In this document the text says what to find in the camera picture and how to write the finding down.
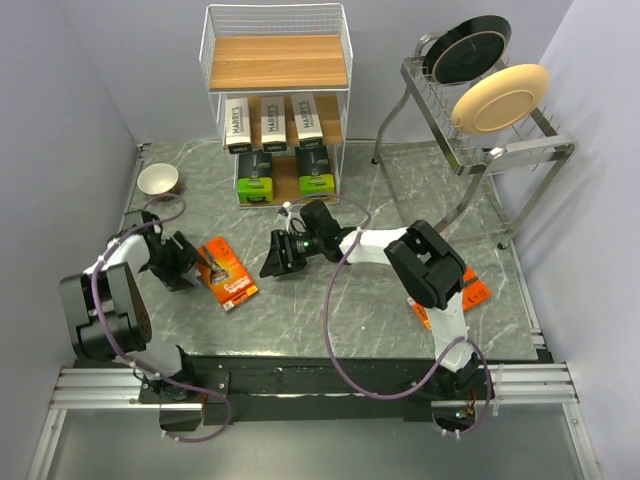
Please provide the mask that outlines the Gillette Labs razor box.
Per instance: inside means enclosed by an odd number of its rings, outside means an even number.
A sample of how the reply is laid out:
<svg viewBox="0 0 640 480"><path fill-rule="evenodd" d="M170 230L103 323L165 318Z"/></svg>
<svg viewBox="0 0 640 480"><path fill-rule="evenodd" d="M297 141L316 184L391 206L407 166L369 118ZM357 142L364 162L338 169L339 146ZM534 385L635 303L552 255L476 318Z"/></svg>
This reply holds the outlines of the Gillette Labs razor box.
<svg viewBox="0 0 640 480"><path fill-rule="evenodd" d="M255 150L238 155L236 191L241 203L274 199L272 154Z"/></svg>
<svg viewBox="0 0 640 480"><path fill-rule="evenodd" d="M295 148L298 183L303 195L334 193L335 180L326 146Z"/></svg>

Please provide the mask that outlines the white Harry's box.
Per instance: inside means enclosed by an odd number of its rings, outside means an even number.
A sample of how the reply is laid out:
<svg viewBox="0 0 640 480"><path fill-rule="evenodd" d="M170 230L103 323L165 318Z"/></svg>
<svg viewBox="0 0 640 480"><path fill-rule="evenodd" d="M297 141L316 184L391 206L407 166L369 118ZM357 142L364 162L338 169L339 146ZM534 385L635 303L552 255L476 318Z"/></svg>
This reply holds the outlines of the white Harry's box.
<svg viewBox="0 0 640 480"><path fill-rule="evenodd" d="M249 102L245 97L225 102L225 145L231 154L252 151Z"/></svg>
<svg viewBox="0 0 640 480"><path fill-rule="evenodd" d="M323 146L323 132L314 94L310 92L292 94L291 103L299 147Z"/></svg>
<svg viewBox="0 0 640 480"><path fill-rule="evenodd" d="M261 145L266 153L287 150L283 96L261 98Z"/></svg>

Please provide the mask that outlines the white wire wooden shelf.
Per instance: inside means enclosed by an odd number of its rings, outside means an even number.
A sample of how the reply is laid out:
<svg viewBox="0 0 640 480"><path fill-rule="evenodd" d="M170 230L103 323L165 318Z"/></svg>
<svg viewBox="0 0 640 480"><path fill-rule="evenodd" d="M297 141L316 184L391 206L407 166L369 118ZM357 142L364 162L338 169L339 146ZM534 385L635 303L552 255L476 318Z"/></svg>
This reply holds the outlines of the white wire wooden shelf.
<svg viewBox="0 0 640 480"><path fill-rule="evenodd" d="M280 96L285 102L287 148L273 155L274 198L260 207L300 194L294 152L299 137L291 102L295 94L315 98L334 188L341 188L353 66L342 4L210 4L199 62L221 137L226 135L229 99L248 102L253 149L262 146L262 98Z"/></svg>

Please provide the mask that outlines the metal dish rack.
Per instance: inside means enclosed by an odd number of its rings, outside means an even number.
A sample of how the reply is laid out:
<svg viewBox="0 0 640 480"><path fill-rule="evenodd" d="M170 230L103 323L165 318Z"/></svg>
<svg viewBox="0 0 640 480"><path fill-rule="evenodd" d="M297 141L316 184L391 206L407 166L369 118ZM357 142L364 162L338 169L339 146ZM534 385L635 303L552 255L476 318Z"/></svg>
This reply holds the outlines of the metal dish rack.
<svg viewBox="0 0 640 480"><path fill-rule="evenodd" d="M509 219L504 213L495 189L487 190L487 196L500 219L497 247L504 250L519 232L561 169L576 152L578 143L560 133L559 129L552 125L551 119L545 115L545 111L540 108L533 109L523 120L506 129L508 133L515 135L514 142L500 142L492 146L485 141L474 142L469 134L463 133L453 124L453 107L445 99L445 88L437 85L431 75L423 72L422 62L426 57L423 50L443 35L442 32L437 32L422 36L414 52L402 60L400 73L405 89L398 103L379 127L372 163L383 165L390 156L390 149L383 145L384 134L406 104L412 100L419 108L434 137L433 143L439 147L452 173L456 176L471 178L458 205L437 223L436 229L439 231L461 218L478 188L492 175L521 167L534 170L542 164L549 163L551 165L549 171L514 220Z"/></svg>

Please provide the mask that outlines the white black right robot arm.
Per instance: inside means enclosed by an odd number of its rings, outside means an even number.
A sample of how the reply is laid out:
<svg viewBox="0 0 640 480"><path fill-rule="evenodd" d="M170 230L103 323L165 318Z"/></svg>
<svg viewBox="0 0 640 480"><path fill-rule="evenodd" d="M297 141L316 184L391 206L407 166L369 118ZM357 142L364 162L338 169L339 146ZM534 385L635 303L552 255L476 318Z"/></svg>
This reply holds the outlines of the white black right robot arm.
<svg viewBox="0 0 640 480"><path fill-rule="evenodd" d="M464 274L467 265L443 237L424 220L398 229L371 230L368 223L342 227L325 203L314 199L300 210L300 233L273 230L270 247L259 276L277 277L300 271L307 259L322 255L338 268L357 263L389 265L408 296L427 314L434 338L436 363L415 386L396 394L379 394L357 385L342 369L329 335L331 287L323 307L323 335L330 360L342 379L355 391L375 400L408 397L427 384L440 387L449 398L460 398L475 388L478 366L486 359L468 338L464 318Z"/></svg>

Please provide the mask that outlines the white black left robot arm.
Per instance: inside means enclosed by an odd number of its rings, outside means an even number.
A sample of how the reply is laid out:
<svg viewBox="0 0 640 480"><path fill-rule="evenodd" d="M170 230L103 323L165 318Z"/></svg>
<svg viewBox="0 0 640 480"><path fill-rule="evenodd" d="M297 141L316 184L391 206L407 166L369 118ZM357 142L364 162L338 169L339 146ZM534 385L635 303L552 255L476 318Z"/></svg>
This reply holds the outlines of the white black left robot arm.
<svg viewBox="0 0 640 480"><path fill-rule="evenodd" d="M62 279L59 289L78 358L132 362L144 387L186 402L196 397L199 378L180 346L152 334L135 275L149 271L170 292L192 289L201 256L182 232L164 236L158 220L145 210L127 212L124 231L146 227L130 237L116 234L107 244L112 255L100 268L92 265Z"/></svg>

